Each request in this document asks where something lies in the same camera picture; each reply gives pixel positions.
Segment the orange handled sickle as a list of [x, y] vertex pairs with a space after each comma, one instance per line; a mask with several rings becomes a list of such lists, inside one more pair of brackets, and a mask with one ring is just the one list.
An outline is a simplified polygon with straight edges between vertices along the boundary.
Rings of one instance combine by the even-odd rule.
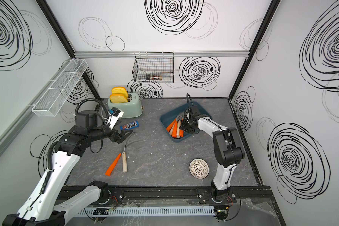
[[172, 128], [173, 128], [173, 126], [174, 126], [174, 124], [175, 124], [176, 122], [177, 122], [176, 119], [174, 119], [174, 120], [170, 123], [170, 125], [167, 126], [166, 130], [167, 130], [169, 133], [171, 133], [171, 130], [172, 130]]

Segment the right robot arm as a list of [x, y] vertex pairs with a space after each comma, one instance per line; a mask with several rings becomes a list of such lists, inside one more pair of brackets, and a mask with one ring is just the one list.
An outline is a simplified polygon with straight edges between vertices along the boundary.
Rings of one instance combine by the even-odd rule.
[[233, 173], [245, 156], [238, 130], [222, 126], [209, 116], [201, 114], [196, 105], [190, 105], [184, 111], [180, 128], [187, 133], [204, 131], [212, 138], [214, 155], [218, 162], [216, 175], [211, 182], [212, 198], [222, 199], [229, 193]]

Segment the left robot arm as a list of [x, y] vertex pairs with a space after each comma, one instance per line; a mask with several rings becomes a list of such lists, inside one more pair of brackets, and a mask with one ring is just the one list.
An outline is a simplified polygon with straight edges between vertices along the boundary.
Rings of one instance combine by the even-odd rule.
[[17, 213], [6, 216], [4, 226], [64, 226], [88, 205], [107, 204], [114, 198], [107, 183], [93, 181], [67, 201], [55, 204], [69, 173], [93, 142], [108, 138], [120, 144], [131, 134], [115, 129], [124, 114], [116, 107], [105, 113], [102, 125], [98, 124], [97, 111], [80, 111], [80, 107], [89, 101], [91, 99], [85, 99], [77, 105], [75, 125], [49, 147], [47, 169]]

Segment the wooden handled sickle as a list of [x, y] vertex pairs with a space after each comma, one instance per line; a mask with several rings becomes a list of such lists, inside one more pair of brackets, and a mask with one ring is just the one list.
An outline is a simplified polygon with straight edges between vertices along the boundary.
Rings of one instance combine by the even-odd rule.
[[178, 122], [174, 124], [170, 134], [172, 137], [177, 137], [177, 133], [178, 133]]

